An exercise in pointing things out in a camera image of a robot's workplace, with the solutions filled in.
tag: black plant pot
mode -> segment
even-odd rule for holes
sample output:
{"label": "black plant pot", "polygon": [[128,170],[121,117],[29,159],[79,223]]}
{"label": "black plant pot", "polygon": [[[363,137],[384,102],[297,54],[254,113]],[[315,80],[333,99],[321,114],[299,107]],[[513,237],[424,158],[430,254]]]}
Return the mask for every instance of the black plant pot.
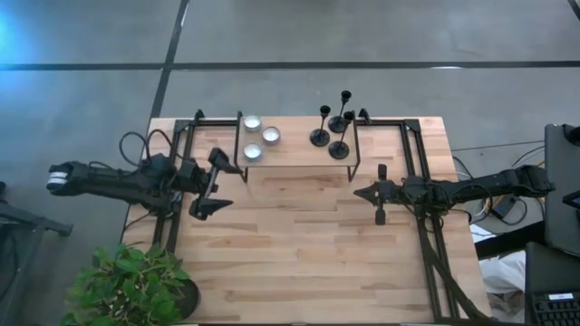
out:
{"label": "black plant pot", "polygon": [[183,286],[179,289],[183,292],[184,298],[175,301],[183,319],[188,318],[199,306],[201,295],[198,286],[191,280],[181,281]]}

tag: white label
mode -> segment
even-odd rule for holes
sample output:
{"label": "white label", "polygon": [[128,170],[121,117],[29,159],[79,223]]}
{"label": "white label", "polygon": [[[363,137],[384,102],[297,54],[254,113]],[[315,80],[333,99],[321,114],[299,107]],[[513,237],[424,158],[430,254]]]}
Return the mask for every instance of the white label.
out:
{"label": "white label", "polygon": [[574,295],[572,295],[572,293],[549,294],[548,298],[550,298],[550,300],[574,299]]}

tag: keyboard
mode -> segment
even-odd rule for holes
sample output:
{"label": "keyboard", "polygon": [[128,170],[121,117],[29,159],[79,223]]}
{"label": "keyboard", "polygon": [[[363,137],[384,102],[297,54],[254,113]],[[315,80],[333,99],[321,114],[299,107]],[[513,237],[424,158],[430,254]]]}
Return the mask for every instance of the keyboard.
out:
{"label": "keyboard", "polygon": [[534,294],[536,321],[544,326],[580,326],[580,292]]}

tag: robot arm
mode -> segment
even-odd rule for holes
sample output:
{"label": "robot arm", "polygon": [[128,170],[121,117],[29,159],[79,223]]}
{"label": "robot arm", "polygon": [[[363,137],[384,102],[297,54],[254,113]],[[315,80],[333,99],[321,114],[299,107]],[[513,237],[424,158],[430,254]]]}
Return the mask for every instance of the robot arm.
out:
{"label": "robot arm", "polygon": [[459,203],[506,194],[522,197],[544,197],[554,190],[546,172],[536,166],[522,166],[495,175],[459,182],[425,180],[408,177],[402,186],[387,179],[387,167],[379,165],[379,181],[354,194],[377,206],[375,223],[385,224],[383,204],[421,206],[427,214],[445,215]]}
{"label": "robot arm", "polygon": [[93,194],[121,199],[132,205],[142,204],[158,216],[172,212],[177,192],[200,194],[193,201],[189,213],[206,220],[218,209],[233,203],[209,198],[211,193],[218,191],[218,172],[242,173],[229,164],[221,149],[212,149],[208,161],[212,166],[209,172],[200,168],[193,158],[184,159],[177,170],[162,154],[141,161],[137,170],[132,172],[71,161],[50,167],[46,188],[55,196]]}

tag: black stand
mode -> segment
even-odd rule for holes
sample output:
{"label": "black stand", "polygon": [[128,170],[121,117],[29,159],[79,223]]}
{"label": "black stand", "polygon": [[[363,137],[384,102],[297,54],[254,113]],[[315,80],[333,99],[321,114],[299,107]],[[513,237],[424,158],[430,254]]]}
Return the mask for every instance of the black stand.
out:
{"label": "black stand", "polygon": [[348,156],[348,153],[350,150],[348,148],[348,145],[346,145],[343,142],[343,139],[344,139],[344,134],[346,133],[346,128],[348,127],[349,124],[351,124],[351,122],[353,122],[353,120],[354,120],[354,111],[349,111],[349,112],[344,113],[344,119],[343,119],[344,130],[343,130],[343,135],[341,136],[341,141],[335,141],[332,144],[330,144],[330,146],[328,147],[328,153],[334,159],[344,159]]}
{"label": "black stand", "polygon": [[348,145],[341,141],[335,141],[334,143],[330,144],[328,147],[328,152],[330,156],[334,159],[344,159],[348,156],[349,153]]}
{"label": "black stand", "polygon": [[20,208],[8,205],[3,194],[5,183],[0,182],[0,239],[11,238],[20,256],[14,259],[14,273],[8,287],[3,288],[0,298],[0,325],[16,325],[15,319],[22,304],[25,286],[30,281],[28,275],[34,263],[34,257],[43,240],[44,231],[51,230],[60,236],[69,236],[72,225],[62,224],[43,216],[38,216]]}
{"label": "black stand", "polygon": [[341,133],[346,129],[344,118],[341,116],[334,116],[328,120],[328,129],[334,133]]}
{"label": "black stand", "polygon": [[312,130],[310,142],[318,147],[326,146],[330,142],[330,134],[324,129]]}
{"label": "black stand", "polygon": [[348,100],[351,99],[352,96],[353,95],[349,91],[341,92],[341,102],[343,103],[343,106],[341,107],[341,111],[338,113],[337,116],[332,117],[330,118],[330,120],[328,120],[328,129],[330,131],[334,133],[341,133],[346,130],[347,123],[344,121],[343,118],[344,104],[346,104]]}
{"label": "black stand", "polygon": [[328,117],[328,113],[330,113],[329,106],[320,107],[320,116],[323,117],[323,122],[320,124],[320,129],[314,129],[310,133],[310,142],[317,147],[326,146],[330,141],[330,134],[324,130],[324,119]]}

